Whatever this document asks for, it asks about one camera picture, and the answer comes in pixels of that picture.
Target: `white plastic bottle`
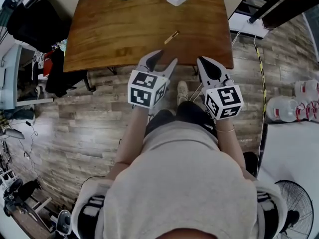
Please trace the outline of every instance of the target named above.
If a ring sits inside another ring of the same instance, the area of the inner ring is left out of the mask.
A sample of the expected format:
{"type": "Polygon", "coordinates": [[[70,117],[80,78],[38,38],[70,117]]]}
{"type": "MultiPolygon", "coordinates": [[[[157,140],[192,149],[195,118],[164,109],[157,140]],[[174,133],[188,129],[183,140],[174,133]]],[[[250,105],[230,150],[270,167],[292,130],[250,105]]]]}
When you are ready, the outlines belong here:
{"type": "Polygon", "coordinates": [[[293,122],[297,119],[298,106],[298,102],[291,97],[274,97],[267,103],[266,114],[273,121],[293,122]]]}
{"type": "Polygon", "coordinates": [[[309,101],[309,100],[300,100],[296,98],[296,101],[298,102],[299,106],[296,109],[296,117],[298,121],[307,119],[311,121],[315,114],[314,114],[314,108],[315,108],[315,102],[309,101]]]}
{"type": "Polygon", "coordinates": [[[312,120],[319,122],[319,103],[318,102],[313,102],[314,104],[314,108],[313,108],[313,112],[314,112],[314,117],[312,120]]]}
{"type": "Polygon", "coordinates": [[[317,80],[298,81],[295,83],[295,95],[299,99],[318,101],[319,82],[317,80]]]}

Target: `bracelet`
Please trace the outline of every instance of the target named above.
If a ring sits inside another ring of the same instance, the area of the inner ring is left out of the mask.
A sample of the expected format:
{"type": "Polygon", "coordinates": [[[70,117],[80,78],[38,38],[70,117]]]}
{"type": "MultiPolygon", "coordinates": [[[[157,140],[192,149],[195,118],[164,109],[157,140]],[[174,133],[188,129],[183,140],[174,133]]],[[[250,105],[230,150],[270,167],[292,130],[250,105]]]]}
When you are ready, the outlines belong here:
{"type": "Polygon", "coordinates": [[[228,130],[228,131],[221,131],[221,130],[216,129],[216,131],[220,132],[220,133],[230,133],[232,131],[235,131],[235,128],[233,128],[232,130],[228,130]]]}

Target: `shoe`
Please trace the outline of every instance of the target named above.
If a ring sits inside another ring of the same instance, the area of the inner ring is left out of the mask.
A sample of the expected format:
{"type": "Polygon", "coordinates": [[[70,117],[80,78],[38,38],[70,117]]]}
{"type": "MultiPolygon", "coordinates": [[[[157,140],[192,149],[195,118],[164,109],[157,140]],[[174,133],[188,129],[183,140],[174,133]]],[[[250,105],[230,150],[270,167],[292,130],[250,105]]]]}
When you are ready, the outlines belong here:
{"type": "Polygon", "coordinates": [[[39,99],[40,94],[42,92],[42,87],[41,86],[36,86],[35,92],[36,92],[36,98],[39,99]]]}
{"type": "Polygon", "coordinates": [[[188,100],[188,87],[185,81],[180,81],[177,86],[177,105],[188,100]]]}

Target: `electric fan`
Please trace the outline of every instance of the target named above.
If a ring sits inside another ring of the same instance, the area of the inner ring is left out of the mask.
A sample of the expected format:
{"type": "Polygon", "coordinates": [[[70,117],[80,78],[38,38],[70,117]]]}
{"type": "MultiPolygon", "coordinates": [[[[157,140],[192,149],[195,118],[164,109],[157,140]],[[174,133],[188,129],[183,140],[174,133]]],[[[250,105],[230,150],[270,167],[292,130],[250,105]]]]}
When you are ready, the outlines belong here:
{"type": "Polygon", "coordinates": [[[278,181],[276,184],[288,207],[285,225],[276,238],[307,239],[314,223],[312,200],[303,187],[293,181],[278,181]]]}

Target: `black strap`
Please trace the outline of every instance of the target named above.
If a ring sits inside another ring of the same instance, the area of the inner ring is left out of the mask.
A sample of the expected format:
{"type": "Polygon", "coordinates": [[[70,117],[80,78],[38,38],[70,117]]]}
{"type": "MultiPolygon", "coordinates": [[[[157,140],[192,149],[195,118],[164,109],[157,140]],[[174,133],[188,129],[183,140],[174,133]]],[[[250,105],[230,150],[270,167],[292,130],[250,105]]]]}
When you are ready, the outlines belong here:
{"type": "Polygon", "coordinates": [[[83,206],[78,216],[78,232],[80,239],[94,239],[95,227],[105,196],[93,196],[83,206]]]}
{"type": "Polygon", "coordinates": [[[271,196],[265,192],[257,192],[258,204],[264,211],[265,234],[264,239],[273,239],[279,223],[278,209],[271,196]]]}

